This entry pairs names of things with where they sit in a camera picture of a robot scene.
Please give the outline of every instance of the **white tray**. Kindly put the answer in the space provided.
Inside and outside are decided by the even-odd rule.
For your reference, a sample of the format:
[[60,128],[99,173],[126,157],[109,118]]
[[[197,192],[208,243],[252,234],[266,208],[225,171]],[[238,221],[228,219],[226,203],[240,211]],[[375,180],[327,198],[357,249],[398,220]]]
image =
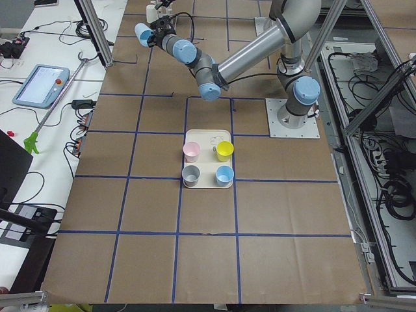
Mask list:
[[192,129],[187,132],[185,142],[197,142],[201,148],[200,156],[196,162],[189,163],[185,160],[185,167],[193,164],[201,172],[198,183],[193,187],[189,187],[190,189],[228,189],[232,186],[232,181],[224,187],[219,187],[216,184],[215,172],[218,167],[233,167],[231,158],[225,162],[219,161],[216,156],[216,151],[213,149],[222,141],[231,142],[231,135],[227,130]]

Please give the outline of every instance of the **yellow cup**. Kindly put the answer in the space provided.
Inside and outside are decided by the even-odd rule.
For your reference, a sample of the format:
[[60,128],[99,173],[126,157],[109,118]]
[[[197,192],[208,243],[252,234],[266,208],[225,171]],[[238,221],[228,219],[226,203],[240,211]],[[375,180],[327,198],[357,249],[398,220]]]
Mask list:
[[219,161],[228,161],[234,152],[234,145],[228,141],[222,141],[216,146],[216,156]]

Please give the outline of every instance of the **computer monitor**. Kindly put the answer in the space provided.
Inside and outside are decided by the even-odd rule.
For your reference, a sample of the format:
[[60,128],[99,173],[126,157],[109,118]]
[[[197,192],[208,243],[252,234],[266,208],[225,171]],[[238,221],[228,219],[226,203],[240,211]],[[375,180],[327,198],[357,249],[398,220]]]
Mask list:
[[56,210],[29,204],[8,211],[31,166],[33,157],[0,130],[0,220],[9,222],[0,243],[29,247],[33,234],[46,234]]

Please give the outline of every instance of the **pink cup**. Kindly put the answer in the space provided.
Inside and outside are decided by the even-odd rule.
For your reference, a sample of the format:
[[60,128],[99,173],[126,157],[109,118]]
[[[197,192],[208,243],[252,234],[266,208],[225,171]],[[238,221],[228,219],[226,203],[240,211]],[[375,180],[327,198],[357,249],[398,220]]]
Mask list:
[[185,160],[187,163],[195,163],[200,155],[200,145],[197,142],[187,142],[183,146],[183,153],[185,154]]

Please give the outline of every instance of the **green plastic hand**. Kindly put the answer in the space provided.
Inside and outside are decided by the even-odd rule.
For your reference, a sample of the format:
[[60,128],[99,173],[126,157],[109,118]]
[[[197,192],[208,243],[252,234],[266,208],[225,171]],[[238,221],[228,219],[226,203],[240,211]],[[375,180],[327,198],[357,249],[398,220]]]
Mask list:
[[36,139],[38,138],[37,132],[32,132],[29,138],[26,138],[23,143],[25,144],[25,150],[32,154],[32,151],[34,151],[35,154],[39,154],[38,149],[36,148]]

